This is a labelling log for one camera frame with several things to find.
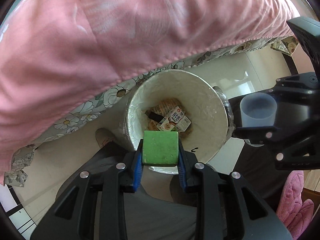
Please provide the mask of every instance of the blue gripper pad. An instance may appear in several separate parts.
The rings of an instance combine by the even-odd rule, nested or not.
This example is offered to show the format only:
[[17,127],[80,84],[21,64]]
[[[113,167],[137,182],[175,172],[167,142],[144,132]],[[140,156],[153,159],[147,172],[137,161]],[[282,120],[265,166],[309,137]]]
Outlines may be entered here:
[[179,172],[180,186],[182,187],[183,191],[185,192],[186,187],[187,187],[186,168],[183,163],[183,158],[182,158],[180,148],[179,148],[178,172]]
[[142,166],[142,153],[140,152],[137,158],[137,163],[134,169],[134,173],[133,173],[133,190],[134,192],[137,191],[138,187],[141,184],[141,177],[142,177],[142,170],[143,170],[143,166]]

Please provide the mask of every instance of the floral bedsheet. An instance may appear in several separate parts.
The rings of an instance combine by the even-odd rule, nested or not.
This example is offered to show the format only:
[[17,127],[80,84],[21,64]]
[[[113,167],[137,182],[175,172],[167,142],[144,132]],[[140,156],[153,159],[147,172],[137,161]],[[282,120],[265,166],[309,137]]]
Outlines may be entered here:
[[149,71],[100,93],[71,111],[68,116],[57,120],[54,125],[52,125],[31,144],[19,149],[13,156],[12,170],[5,174],[4,183],[12,186],[23,187],[28,177],[28,175],[23,171],[23,168],[31,164],[37,148],[42,143],[56,140],[66,134],[73,133],[83,127],[87,122],[98,118],[101,113],[115,105],[139,82],[143,82],[152,75],[163,70],[184,69],[187,67],[199,66],[218,57],[262,49],[270,44],[271,48],[281,51],[287,55],[291,55],[297,47],[298,41],[292,36],[287,38],[259,39],[247,41],[236,46],[228,46],[216,51],[207,51],[206,53],[196,54],[161,68]]

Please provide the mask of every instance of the trash can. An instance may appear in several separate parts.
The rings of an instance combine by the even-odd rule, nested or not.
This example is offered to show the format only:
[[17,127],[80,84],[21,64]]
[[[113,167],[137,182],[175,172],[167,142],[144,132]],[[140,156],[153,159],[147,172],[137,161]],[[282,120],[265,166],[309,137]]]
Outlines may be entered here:
[[[128,143],[135,150],[143,138],[143,132],[148,129],[145,111],[167,98],[177,98],[188,113],[193,130],[181,142],[186,151],[196,154],[198,161],[207,163],[231,137],[233,122],[230,124],[228,118],[232,113],[226,111],[228,101],[221,98],[206,81],[192,73],[183,70],[162,71],[131,93],[123,129]],[[167,174],[178,173],[176,167],[151,169]]]

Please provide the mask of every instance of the gray pants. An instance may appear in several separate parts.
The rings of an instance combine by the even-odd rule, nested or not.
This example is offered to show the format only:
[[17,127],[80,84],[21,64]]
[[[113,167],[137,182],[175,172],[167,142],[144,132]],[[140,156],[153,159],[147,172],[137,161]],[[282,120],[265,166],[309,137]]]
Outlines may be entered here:
[[[65,181],[57,197],[81,171],[89,171],[92,174],[105,171],[120,162],[125,153],[126,151],[117,144],[108,143]],[[97,210],[99,210],[99,201],[100,199],[98,199]],[[140,186],[135,194],[124,194],[124,208],[129,240],[194,239],[196,207],[153,198]],[[95,232],[99,231],[98,220],[97,212]]]

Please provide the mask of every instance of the pink blanket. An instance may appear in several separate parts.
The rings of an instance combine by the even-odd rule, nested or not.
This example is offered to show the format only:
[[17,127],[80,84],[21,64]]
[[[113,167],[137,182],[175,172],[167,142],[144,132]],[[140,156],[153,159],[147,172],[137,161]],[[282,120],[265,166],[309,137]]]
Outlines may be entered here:
[[289,174],[282,190],[281,200],[277,208],[277,216],[290,231],[293,240],[303,233],[310,224],[314,204],[307,199],[301,200],[303,190],[303,171],[293,171]]
[[23,0],[0,32],[0,182],[12,154],[111,86],[190,55],[290,36],[290,0]]

